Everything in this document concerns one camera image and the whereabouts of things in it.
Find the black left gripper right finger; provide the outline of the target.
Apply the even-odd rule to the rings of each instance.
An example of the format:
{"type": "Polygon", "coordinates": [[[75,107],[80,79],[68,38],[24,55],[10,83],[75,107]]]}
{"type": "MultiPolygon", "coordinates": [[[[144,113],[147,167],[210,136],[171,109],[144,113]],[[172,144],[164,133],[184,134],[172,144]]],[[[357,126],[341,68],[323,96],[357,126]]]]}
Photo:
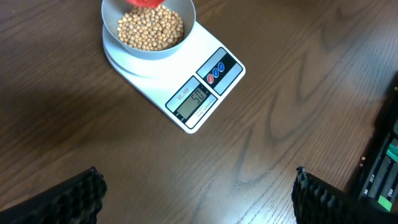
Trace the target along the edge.
{"type": "Polygon", "coordinates": [[[397,224],[397,213],[387,211],[371,197],[355,199],[296,168],[292,202],[298,224],[397,224]]]}

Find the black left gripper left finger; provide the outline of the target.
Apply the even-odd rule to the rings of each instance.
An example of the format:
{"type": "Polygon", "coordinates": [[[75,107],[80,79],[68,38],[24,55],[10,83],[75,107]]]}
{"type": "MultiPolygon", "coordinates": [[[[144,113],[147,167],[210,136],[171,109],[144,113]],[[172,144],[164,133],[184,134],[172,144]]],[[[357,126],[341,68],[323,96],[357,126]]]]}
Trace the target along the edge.
{"type": "Polygon", "coordinates": [[[1,223],[96,224],[107,185],[95,167],[1,212],[1,223]]]}

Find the red plastic measuring scoop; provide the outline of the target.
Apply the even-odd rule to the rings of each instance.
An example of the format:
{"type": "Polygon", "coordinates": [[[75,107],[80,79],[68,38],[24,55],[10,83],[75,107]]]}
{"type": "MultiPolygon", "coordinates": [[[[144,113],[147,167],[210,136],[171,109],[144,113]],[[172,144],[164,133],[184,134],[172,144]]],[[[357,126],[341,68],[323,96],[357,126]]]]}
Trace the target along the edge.
{"type": "Polygon", "coordinates": [[[165,0],[126,0],[132,6],[156,8],[161,5],[165,0]]]}

